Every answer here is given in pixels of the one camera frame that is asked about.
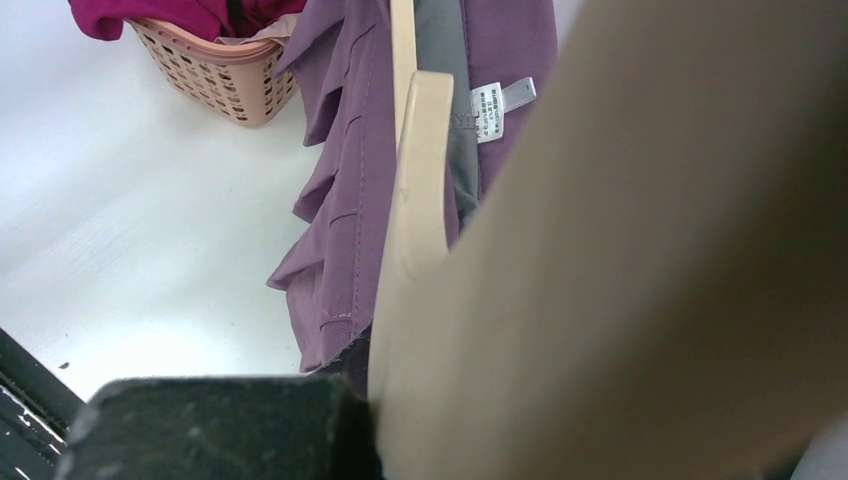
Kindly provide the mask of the purple pleated skirt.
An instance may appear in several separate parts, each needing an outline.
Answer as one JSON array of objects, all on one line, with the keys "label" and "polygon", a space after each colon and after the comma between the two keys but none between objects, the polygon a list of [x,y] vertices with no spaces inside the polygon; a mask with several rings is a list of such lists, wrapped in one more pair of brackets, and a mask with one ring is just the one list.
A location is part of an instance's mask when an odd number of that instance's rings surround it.
[{"label": "purple pleated skirt", "polygon": [[[475,129],[474,91],[542,86],[558,53],[550,1],[418,1],[419,66],[449,73],[454,100],[445,174],[454,242],[531,112],[517,93],[504,131]],[[293,211],[308,227],[269,278],[286,294],[305,373],[341,374],[367,392],[371,321],[395,180],[395,118],[385,1],[310,1],[280,62],[301,87],[304,142],[322,149]]]}]

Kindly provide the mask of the pink pleated skirt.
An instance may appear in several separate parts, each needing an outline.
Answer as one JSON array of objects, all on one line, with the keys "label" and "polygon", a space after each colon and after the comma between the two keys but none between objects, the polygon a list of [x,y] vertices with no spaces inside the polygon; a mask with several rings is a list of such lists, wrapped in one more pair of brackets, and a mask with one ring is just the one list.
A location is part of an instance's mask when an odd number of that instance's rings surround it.
[{"label": "pink pleated skirt", "polygon": [[279,17],[275,22],[259,30],[252,37],[218,37],[215,43],[221,45],[243,45],[261,41],[271,41],[284,45],[292,36],[300,14],[286,14]]}]

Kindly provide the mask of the magenta skirt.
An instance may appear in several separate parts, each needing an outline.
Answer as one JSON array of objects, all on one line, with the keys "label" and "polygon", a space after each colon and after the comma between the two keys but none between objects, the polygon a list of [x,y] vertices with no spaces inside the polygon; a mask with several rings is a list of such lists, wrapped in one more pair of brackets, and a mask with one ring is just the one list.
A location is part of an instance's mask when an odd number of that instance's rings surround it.
[{"label": "magenta skirt", "polygon": [[70,0],[72,16],[87,36],[114,41],[123,22],[148,19],[169,22],[207,41],[248,38],[280,17],[298,14],[305,0]]}]

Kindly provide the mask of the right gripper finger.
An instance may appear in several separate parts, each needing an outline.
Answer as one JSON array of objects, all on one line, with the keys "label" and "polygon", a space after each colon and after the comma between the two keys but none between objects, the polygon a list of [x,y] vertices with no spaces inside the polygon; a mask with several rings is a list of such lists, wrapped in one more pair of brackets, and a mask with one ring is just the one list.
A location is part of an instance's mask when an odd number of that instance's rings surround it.
[{"label": "right gripper finger", "polygon": [[368,404],[340,376],[114,381],[57,479],[378,479]]}]

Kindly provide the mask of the beige wooden hanger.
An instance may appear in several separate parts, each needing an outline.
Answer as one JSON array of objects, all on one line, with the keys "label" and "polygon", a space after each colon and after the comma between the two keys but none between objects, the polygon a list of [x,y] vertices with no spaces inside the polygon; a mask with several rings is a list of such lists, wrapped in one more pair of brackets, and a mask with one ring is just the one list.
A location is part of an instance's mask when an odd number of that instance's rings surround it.
[{"label": "beige wooden hanger", "polygon": [[389,479],[725,479],[847,409],[847,5],[588,1],[470,226],[391,5]]}]

